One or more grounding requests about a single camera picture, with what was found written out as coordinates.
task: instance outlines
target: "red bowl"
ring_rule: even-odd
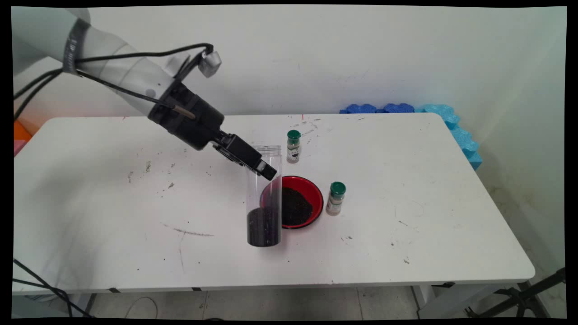
[[[281,225],[283,228],[285,229],[303,228],[305,226],[312,224],[315,220],[317,220],[317,218],[319,218],[321,212],[323,211],[324,206],[323,195],[321,195],[321,191],[315,184],[313,184],[313,182],[311,182],[309,179],[299,176],[283,176],[283,187],[288,187],[301,193],[301,195],[305,197],[307,202],[309,202],[309,204],[313,206],[311,216],[309,217],[309,219],[307,219],[306,222],[302,224],[296,224],[294,226],[286,226],[283,224]]]

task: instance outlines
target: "tiled floor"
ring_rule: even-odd
[[[472,308],[485,311],[504,297],[491,295]],[[96,317],[200,320],[377,320],[416,319],[410,287],[255,289],[171,293],[98,294]],[[514,317],[510,309],[500,317]],[[526,317],[532,317],[528,311]],[[453,318],[465,318],[458,312]]]

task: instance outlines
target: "black cable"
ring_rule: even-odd
[[[50,77],[46,78],[46,80],[44,80],[41,84],[39,84],[36,88],[34,88],[34,90],[32,90],[32,92],[22,102],[22,104],[20,105],[20,107],[16,111],[16,114],[14,114],[14,122],[16,122],[16,120],[18,119],[20,114],[22,114],[22,111],[24,110],[26,105],[28,105],[28,102],[32,99],[32,97],[34,97],[34,95],[36,95],[36,93],[38,93],[42,88],[44,88],[44,86],[46,86],[47,83],[51,82],[54,78],[59,76],[61,73],[62,73],[62,69],[59,69],[59,71],[54,72],[52,75],[50,75]]]
[[[205,47],[206,53],[211,53],[213,51],[213,45],[209,44],[209,43],[199,43],[199,44],[193,44],[193,45],[188,45],[188,46],[184,46],[184,47],[180,47],[178,49],[174,49],[174,50],[170,50],[170,51],[165,51],[165,52],[137,52],[137,53],[128,53],[128,54],[119,54],[119,55],[114,55],[114,56],[102,56],[102,57],[90,57],[90,58],[82,58],[82,59],[78,59],[75,62],[76,63],[84,63],[84,62],[92,62],[92,61],[102,61],[102,60],[115,60],[115,59],[119,59],[119,58],[130,58],[130,57],[163,57],[163,56],[169,56],[171,54],[175,54],[178,52],[183,52],[183,51],[187,51],[187,50],[191,50],[191,49],[196,49],[199,47]],[[195,61],[199,61],[201,59],[201,53],[197,54],[195,56],[195,58],[193,59],[193,62]],[[191,69],[194,68],[194,66],[196,66],[196,63],[189,63],[189,67],[191,67]],[[20,97],[22,94],[24,94],[26,91],[28,91],[30,88],[32,88],[34,85],[36,85],[38,82],[40,82],[41,80],[43,80],[44,78],[48,77],[47,79],[45,79],[40,85],[38,85],[37,88],[35,88],[30,95],[28,95],[26,97],[26,99],[24,100],[24,102],[22,102],[22,104],[20,105],[20,107],[18,108],[18,110],[16,111],[16,113],[14,114],[14,122],[16,122],[16,120],[18,119],[18,117],[20,117],[20,114],[22,114],[22,111],[24,110],[24,108],[28,105],[29,101],[32,99],[32,97],[34,97],[36,95],[36,93],[38,93],[44,86],[46,86],[47,83],[51,82],[54,78],[56,78],[58,75],[60,75],[62,73],[62,69],[55,69],[52,71],[48,71],[45,72],[44,74],[42,74],[41,76],[37,77],[36,79],[34,79],[33,81],[31,81],[30,83],[28,83],[26,86],[24,86],[21,90],[19,90],[18,92],[16,92],[14,94],[14,100],[16,100],[18,97]],[[89,78],[91,80],[94,80],[96,82],[102,83],[105,86],[108,86],[110,88],[113,88],[115,90],[121,91],[123,93],[129,94],[131,96],[140,98],[140,99],[144,99],[146,101],[150,101],[153,102],[155,104],[160,104],[169,108],[174,108],[174,105],[168,104],[166,102],[162,102],[158,99],[146,96],[146,95],[142,95],[139,93],[135,93],[134,91],[130,91],[128,89],[119,87],[115,84],[111,84],[109,82],[106,82],[100,78],[91,76],[87,73],[84,73],[82,71],[78,71],[77,73],[80,76]]]
[[[131,96],[134,96],[134,97],[137,97],[137,98],[140,98],[140,99],[144,99],[145,101],[153,102],[153,103],[160,104],[160,105],[163,105],[163,106],[166,106],[166,107],[170,107],[170,108],[174,107],[174,105],[171,105],[171,104],[166,103],[166,102],[164,102],[164,101],[160,101],[160,100],[158,100],[158,99],[155,99],[155,98],[153,98],[153,97],[149,97],[149,96],[146,96],[146,95],[143,95],[143,94],[135,93],[134,91],[128,90],[128,89],[126,89],[126,88],[122,88],[122,87],[117,86],[117,85],[115,85],[115,84],[113,84],[113,83],[109,83],[108,81],[102,80],[102,79],[97,78],[97,77],[92,76],[92,75],[89,75],[89,74],[87,74],[87,73],[85,73],[85,72],[82,72],[82,71],[80,71],[80,70],[76,70],[76,72],[79,74],[79,76],[89,78],[90,80],[94,80],[94,81],[96,81],[96,82],[98,82],[98,83],[102,83],[102,84],[105,85],[106,87],[110,87],[110,88],[112,88],[112,89],[116,89],[116,90],[121,91],[121,92],[123,92],[123,93],[125,93],[125,94],[129,94],[129,95],[131,95]]]
[[[76,304],[72,303],[70,301],[70,299],[68,298],[68,294],[66,292],[64,292],[61,289],[57,289],[51,285],[49,285],[46,281],[44,281],[40,276],[38,276],[36,273],[32,272],[31,269],[29,269],[28,267],[26,267],[24,264],[20,263],[17,259],[13,258],[12,261],[14,262],[14,264],[18,265],[21,269],[25,270],[26,273],[30,274],[31,276],[33,276],[36,280],[38,280],[38,282],[42,283],[44,285],[44,287],[46,287],[46,289],[49,289],[50,291],[52,291],[55,295],[57,295],[60,299],[64,300],[66,302],[66,305],[68,307],[68,315],[70,317],[72,317],[72,311],[71,311],[71,306],[74,307],[77,311],[79,311],[81,314],[88,316],[88,317],[94,317],[92,315],[90,315],[89,313],[85,312],[84,310],[82,310],[80,307],[78,307]],[[39,287],[40,285],[37,285],[36,283],[32,283],[32,282],[28,282],[25,281],[27,285],[31,285],[31,286],[37,286]]]
[[[479,315],[476,314],[475,311],[473,311],[472,307],[467,307],[467,308],[465,308],[465,309],[464,309],[464,312],[466,313],[466,315],[467,315],[469,318],[479,318]]]
[[[179,70],[177,75],[174,77],[178,81],[182,81],[185,76],[189,74],[196,66],[199,65],[201,60],[203,59],[203,52],[197,53],[191,61],[189,61],[184,67]]]
[[[92,61],[102,61],[102,60],[115,60],[119,58],[132,58],[132,57],[165,57],[171,54],[175,54],[178,52],[183,52],[191,49],[197,49],[199,47],[205,47],[207,53],[211,53],[213,51],[213,45],[209,43],[199,43],[188,45],[184,47],[180,47],[178,49],[165,51],[165,52],[137,52],[137,53],[128,53],[128,54],[118,54],[115,56],[102,56],[102,57],[91,57],[91,58],[81,58],[76,59],[75,63],[84,63],[84,62],[92,62]]]
[[[19,90],[17,93],[14,94],[14,100],[18,99],[18,97],[22,96],[22,94],[26,93],[30,88],[32,88],[32,86],[34,86],[35,84],[40,82],[42,79],[44,79],[44,78],[46,78],[46,77],[48,77],[54,73],[57,73],[60,70],[62,70],[62,68],[50,70],[48,72],[43,73],[42,75],[40,75],[39,77],[37,77],[33,81],[29,82],[26,86],[24,86],[24,88],[22,88],[21,90]]]
[[[51,289],[53,288],[54,290],[56,290],[57,292],[59,292],[60,294],[57,294],[53,291],[53,293],[60,299],[64,300],[64,302],[66,303],[66,307],[68,308],[68,317],[72,317],[72,310],[71,310],[71,305],[72,302],[70,301],[70,298],[68,298],[68,294],[66,292],[64,292],[64,290],[58,289],[58,288],[54,288],[54,287],[50,287],[50,286],[45,286],[45,285],[39,285],[37,283],[34,282],[29,282],[29,281],[24,281],[24,280],[19,280],[19,279],[15,279],[12,278],[12,282],[17,282],[17,283],[22,283],[24,285],[29,285],[29,286],[33,286],[33,287],[40,287],[40,288],[44,288],[44,289]]]
[[[141,300],[141,299],[148,299],[148,300],[150,300],[150,301],[153,302],[154,309],[155,309],[155,311],[154,311],[154,313],[155,313],[155,314],[154,314],[154,319],[157,319],[157,317],[158,317],[158,306],[157,306],[157,303],[156,303],[151,297],[141,297],[141,298],[138,298],[137,300],[133,301],[132,304],[131,304],[131,306],[128,307],[127,313],[126,313],[126,315],[124,315],[124,318],[127,318],[127,317],[128,317],[128,314],[131,313],[132,307],[134,307],[135,304],[136,304],[136,302],[139,301],[139,300]]]

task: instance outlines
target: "table leg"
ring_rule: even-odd
[[[88,304],[91,302],[92,294],[90,293],[79,293],[79,294],[72,294],[69,299],[75,305],[77,305],[80,309],[90,313],[90,310],[87,311],[89,307]],[[76,309],[72,309],[72,317],[83,317],[79,311]]]
[[[501,285],[454,285],[435,297],[431,286],[413,286],[421,319],[450,317],[474,302],[489,296]]]

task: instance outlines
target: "spice jar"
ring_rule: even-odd
[[[327,214],[336,216],[341,212],[341,203],[345,197],[345,184],[333,182],[329,187],[329,199],[327,200]]]
[[[301,153],[301,133],[291,130],[287,133],[287,162],[295,164]]]

